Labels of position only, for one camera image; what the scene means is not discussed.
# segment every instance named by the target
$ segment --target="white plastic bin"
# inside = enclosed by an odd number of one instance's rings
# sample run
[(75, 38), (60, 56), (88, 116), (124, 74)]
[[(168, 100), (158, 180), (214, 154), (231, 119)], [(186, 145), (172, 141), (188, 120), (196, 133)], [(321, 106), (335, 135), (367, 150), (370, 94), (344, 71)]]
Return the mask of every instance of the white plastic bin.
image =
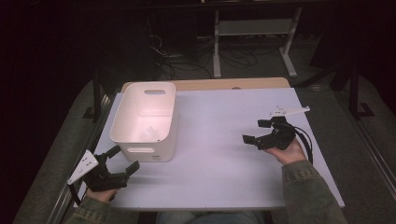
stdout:
[(136, 82), (121, 99), (110, 131), (128, 161), (170, 161), (175, 153), (178, 113), (170, 82)]

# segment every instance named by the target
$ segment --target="person's left hand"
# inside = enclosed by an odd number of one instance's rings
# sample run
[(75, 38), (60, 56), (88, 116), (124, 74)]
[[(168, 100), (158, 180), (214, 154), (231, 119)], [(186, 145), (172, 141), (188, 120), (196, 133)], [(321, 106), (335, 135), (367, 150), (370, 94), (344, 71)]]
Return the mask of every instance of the person's left hand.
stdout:
[(115, 195), (118, 190), (119, 189), (109, 189), (105, 191), (93, 192), (92, 190), (87, 189), (86, 194), (88, 197), (93, 198), (99, 202), (108, 203), (111, 197), (113, 197), (113, 195)]

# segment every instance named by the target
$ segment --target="dark background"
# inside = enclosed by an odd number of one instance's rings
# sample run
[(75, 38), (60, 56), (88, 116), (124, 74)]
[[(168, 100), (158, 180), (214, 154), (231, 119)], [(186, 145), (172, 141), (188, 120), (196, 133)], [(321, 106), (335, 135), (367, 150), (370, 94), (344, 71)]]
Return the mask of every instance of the dark background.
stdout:
[[(167, 47), (193, 58), (196, 36), (213, 35), (213, 14), (87, 12), (81, 10), (79, 1), (3, 0), (0, 4), (1, 217), (8, 223), (35, 179), (68, 109), (93, 75), (98, 74), (108, 94), (125, 81), (155, 80), (160, 71), (149, 48), (149, 34), (163, 35)], [(89, 7), (97, 2), (84, 4)], [(385, 1), (305, 7), (298, 34), (323, 34), (312, 64), (326, 68), (347, 55), (396, 113), (392, 11)], [(225, 14), (230, 19), (235, 15), (246, 16), (243, 12)]]

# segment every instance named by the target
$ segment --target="hand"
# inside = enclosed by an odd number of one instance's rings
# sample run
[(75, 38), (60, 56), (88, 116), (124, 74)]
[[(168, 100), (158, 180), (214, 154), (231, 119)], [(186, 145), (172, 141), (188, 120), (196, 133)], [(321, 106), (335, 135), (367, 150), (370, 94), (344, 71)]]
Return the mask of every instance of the hand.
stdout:
[(295, 161), (306, 161), (306, 156), (301, 148), (300, 143), (296, 138), (291, 141), (290, 145), (285, 150), (273, 147), (265, 149), (265, 152), (276, 157), (283, 165), (295, 162)]
[(118, 190), (119, 189), (109, 189), (105, 191), (93, 192), (92, 190), (87, 189), (87, 196), (99, 202), (108, 203), (111, 197), (113, 197), (113, 195), (115, 195)]

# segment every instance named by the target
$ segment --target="gray carpet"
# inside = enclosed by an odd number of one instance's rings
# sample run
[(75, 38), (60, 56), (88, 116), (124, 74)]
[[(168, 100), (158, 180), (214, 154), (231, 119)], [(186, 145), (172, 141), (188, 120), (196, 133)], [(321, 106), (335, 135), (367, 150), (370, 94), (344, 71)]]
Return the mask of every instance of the gray carpet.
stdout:
[[(277, 47), (281, 44), (279, 38), (248, 40), (243, 46), (228, 43), (230, 45), (227, 49), (223, 47), (221, 53), (232, 60), (227, 62), (224, 58), (220, 60), (222, 77), (285, 77), (290, 84), (299, 83), (320, 71), (309, 66), (317, 43), (318, 39), (314, 37), (297, 37), (293, 42), (290, 57), (295, 65), (297, 78), (290, 78), (287, 75), (286, 68), (280, 60), (277, 51)], [(247, 56), (243, 60), (236, 60), (233, 57), (236, 52), (240, 55), (241, 52), (246, 53), (250, 49), (254, 49), (252, 52), (254, 57)], [(201, 57), (200, 62), (197, 62), (206, 69), (180, 64), (175, 75), (180, 79), (209, 78), (213, 69), (210, 57), (211, 54), (207, 53)], [(161, 79), (166, 80), (167, 77), (169, 75), (163, 75)], [(348, 89), (340, 92), (330, 91), (328, 86), (331, 80), (332, 75), (329, 75), (315, 84), (318, 88), (314, 91), (312, 88), (307, 88), (299, 89), (297, 93), (302, 105), (311, 107), (311, 111), (306, 115), (346, 203), (346, 207), (343, 208), (346, 219), (349, 223), (394, 223), (396, 202), (370, 157), (369, 149), (358, 132), (357, 122), (346, 110)], [(364, 126), (373, 138), (389, 168), (396, 171), (395, 116), (382, 103), (375, 88), (365, 79), (361, 80), (360, 100), (373, 109), (375, 117), (362, 118), (359, 124)], [(47, 222), (68, 174), (75, 164), (78, 151), (82, 150), (84, 141), (92, 130), (92, 120), (82, 118), (85, 109), (89, 106), (92, 106), (91, 83), (81, 91), (70, 109), (69, 116), (43, 164), (43, 169), (31, 187), (15, 223)], [(273, 218), (275, 224), (288, 223), (284, 210), (273, 211)], [(137, 223), (137, 219), (136, 212), (112, 211), (112, 223)]]

